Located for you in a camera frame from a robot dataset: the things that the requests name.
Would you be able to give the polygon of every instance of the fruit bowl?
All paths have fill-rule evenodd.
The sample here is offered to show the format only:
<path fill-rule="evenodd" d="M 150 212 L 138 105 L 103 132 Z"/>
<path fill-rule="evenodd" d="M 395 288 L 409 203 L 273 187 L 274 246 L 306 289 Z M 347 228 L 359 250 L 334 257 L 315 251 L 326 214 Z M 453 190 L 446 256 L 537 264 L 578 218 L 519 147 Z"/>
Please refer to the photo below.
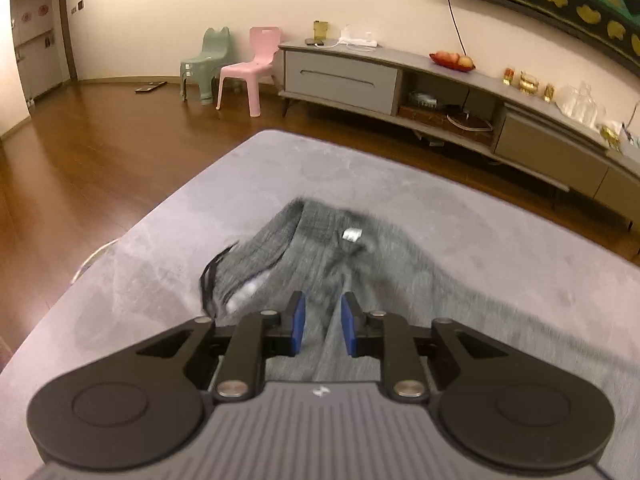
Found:
<path fill-rule="evenodd" d="M 457 63 L 453 63 L 452 61 L 444 61 L 441 59 L 436 58 L 435 54 L 429 54 L 429 57 L 431 58 L 431 60 L 436 64 L 436 65 L 440 65 L 440 66 L 445 66 L 447 68 L 450 68 L 452 70 L 457 70 L 458 72 L 471 72 L 473 69 L 476 68 L 476 66 L 460 66 Z"/>

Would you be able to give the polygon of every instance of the white wall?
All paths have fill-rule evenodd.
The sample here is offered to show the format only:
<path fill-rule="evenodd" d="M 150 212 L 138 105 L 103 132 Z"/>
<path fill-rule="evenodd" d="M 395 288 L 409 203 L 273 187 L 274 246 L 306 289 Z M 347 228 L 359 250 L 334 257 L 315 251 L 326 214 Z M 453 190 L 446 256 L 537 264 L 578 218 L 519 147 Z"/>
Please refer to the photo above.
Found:
<path fill-rule="evenodd" d="M 79 0 L 67 0 L 69 11 Z M 84 0 L 70 16 L 78 77 L 178 75 L 197 54 L 207 27 L 228 25 L 249 56 L 248 29 L 278 25 L 287 38 L 312 34 L 326 20 L 334 35 L 372 31 L 383 45 L 420 54 L 459 51 L 447 0 Z M 478 70 L 500 76 L 507 65 L 557 88 L 586 80 L 609 115 L 628 120 L 640 80 L 603 54 L 548 25 L 479 0 L 452 0 L 467 52 Z"/>
<path fill-rule="evenodd" d="M 49 7 L 49 12 L 39 16 L 38 9 L 42 5 Z M 22 16 L 26 12 L 31 13 L 31 19 L 23 22 Z M 24 43 L 53 29 L 51 0 L 12 0 L 11 17 L 15 20 L 14 37 L 18 39 L 18 43 Z"/>
<path fill-rule="evenodd" d="M 0 0 L 0 136 L 29 117 L 15 62 L 9 0 Z"/>

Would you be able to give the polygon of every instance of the drawer handle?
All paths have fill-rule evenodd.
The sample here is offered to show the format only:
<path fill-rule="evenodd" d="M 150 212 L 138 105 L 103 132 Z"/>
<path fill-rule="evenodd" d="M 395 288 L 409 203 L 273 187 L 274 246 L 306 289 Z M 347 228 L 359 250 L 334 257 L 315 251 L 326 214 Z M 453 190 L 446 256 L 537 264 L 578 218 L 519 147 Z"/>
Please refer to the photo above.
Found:
<path fill-rule="evenodd" d="M 327 72 L 317 72 L 316 70 L 301 70 L 300 74 L 301 75 L 319 74 L 319 75 L 327 75 L 329 77 L 339 77 L 341 79 L 348 79 L 349 81 L 355 81 L 356 83 L 364 83 L 365 85 L 371 85 L 374 88 L 376 87 L 371 81 L 363 81 L 362 79 L 356 79 L 354 77 L 347 77 L 347 76 L 344 76 L 344 75 L 328 74 Z"/>

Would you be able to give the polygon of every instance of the white label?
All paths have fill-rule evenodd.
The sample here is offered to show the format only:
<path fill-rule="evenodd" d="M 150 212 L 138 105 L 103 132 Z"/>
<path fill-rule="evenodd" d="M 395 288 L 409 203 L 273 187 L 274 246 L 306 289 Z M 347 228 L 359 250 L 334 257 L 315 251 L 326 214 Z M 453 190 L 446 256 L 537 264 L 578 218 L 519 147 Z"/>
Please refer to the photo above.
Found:
<path fill-rule="evenodd" d="M 358 238 L 362 236 L 362 229 L 356 229 L 355 227 L 349 227 L 342 233 L 342 239 L 349 242 L 357 242 Z"/>

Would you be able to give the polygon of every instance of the tv stand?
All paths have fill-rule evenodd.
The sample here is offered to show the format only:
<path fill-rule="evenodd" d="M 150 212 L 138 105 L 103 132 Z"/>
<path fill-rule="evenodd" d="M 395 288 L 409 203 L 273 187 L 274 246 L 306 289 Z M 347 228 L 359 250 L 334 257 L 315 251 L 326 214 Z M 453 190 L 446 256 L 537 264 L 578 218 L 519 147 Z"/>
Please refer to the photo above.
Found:
<path fill-rule="evenodd" d="M 327 40 L 326 44 L 335 43 Z M 477 71 L 457 72 L 429 57 L 377 47 L 280 45 L 284 52 L 283 113 L 289 100 L 340 108 L 452 142 L 568 191 L 574 189 L 640 227 L 640 160 L 609 148 L 599 133 L 562 115 L 553 103 L 524 94 Z M 408 94 L 420 90 L 440 102 L 465 104 L 494 127 L 489 139 L 449 125 L 418 120 Z"/>

